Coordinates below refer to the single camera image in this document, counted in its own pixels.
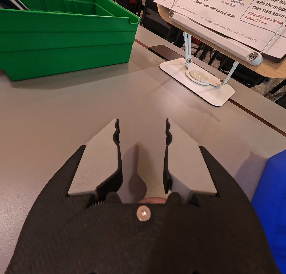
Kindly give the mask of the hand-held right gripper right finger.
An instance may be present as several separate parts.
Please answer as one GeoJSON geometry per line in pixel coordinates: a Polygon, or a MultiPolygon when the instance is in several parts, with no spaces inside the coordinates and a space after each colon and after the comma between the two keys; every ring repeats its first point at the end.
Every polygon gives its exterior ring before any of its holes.
{"type": "Polygon", "coordinates": [[[217,190],[199,144],[169,118],[166,119],[165,132],[165,193],[179,193],[184,203],[189,203],[194,194],[215,196],[217,190]]]}

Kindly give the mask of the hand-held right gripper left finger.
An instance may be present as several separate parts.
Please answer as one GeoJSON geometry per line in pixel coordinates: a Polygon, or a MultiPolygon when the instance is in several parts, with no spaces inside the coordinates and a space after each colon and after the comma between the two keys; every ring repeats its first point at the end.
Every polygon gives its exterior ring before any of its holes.
{"type": "Polygon", "coordinates": [[[119,119],[113,119],[86,145],[73,177],[69,196],[92,194],[106,200],[123,183],[119,119]]]}

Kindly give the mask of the blue plastic bin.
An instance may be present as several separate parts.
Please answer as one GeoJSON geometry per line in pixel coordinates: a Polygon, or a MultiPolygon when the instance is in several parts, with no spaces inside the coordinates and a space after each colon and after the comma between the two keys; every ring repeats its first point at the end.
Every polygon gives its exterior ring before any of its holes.
{"type": "Polygon", "coordinates": [[[286,273],[286,150],[270,157],[252,198],[280,272],[286,273]]]}

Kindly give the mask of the instruction sheet on stand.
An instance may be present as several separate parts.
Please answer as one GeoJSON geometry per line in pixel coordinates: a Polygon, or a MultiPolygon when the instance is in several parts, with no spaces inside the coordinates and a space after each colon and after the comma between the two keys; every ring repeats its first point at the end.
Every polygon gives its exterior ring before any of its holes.
{"type": "Polygon", "coordinates": [[[184,31],[186,58],[162,63],[160,69],[209,104],[220,107],[235,93],[227,82],[238,64],[267,78],[285,77],[285,56],[278,59],[264,54],[263,50],[259,51],[225,36],[175,12],[172,8],[158,4],[158,11],[164,20],[184,31]],[[217,78],[194,63],[195,56],[191,55],[191,36],[234,60],[233,67],[225,79],[217,78]]]}

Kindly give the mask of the printed instruction sheet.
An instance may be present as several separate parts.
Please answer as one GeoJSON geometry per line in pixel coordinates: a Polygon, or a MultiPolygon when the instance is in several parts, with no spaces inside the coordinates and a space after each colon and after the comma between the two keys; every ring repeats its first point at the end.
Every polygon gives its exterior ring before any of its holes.
{"type": "Polygon", "coordinates": [[[154,0],[278,59],[285,56],[286,0],[154,0]]]}

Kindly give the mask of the black office chair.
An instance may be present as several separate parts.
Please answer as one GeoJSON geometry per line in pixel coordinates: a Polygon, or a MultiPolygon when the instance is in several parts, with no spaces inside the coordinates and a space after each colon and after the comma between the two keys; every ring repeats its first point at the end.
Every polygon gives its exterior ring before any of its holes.
{"type": "MultiPolygon", "coordinates": [[[[219,54],[216,59],[220,61],[218,70],[228,75],[229,71],[233,67],[234,60],[223,54],[219,54]]],[[[231,78],[249,88],[260,85],[264,81],[269,81],[270,79],[252,71],[242,64],[238,64],[235,71],[232,73],[231,78]]]]}
{"type": "Polygon", "coordinates": [[[165,21],[159,15],[157,4],[151,0],[145,4],[140,25],[179,48],[184,45],[183,31],[165,21]]]}

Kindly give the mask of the green plastic bin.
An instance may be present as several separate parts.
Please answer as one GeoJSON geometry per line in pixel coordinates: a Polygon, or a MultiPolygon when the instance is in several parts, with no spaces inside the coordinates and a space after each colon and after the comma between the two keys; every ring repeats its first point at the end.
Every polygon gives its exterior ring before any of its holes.
{"type": "Polygon", "coordinates": [[[140,18],[112,0],[19,0],[1,9],[0,68],[12,81],[126,63],[140,18]]]}

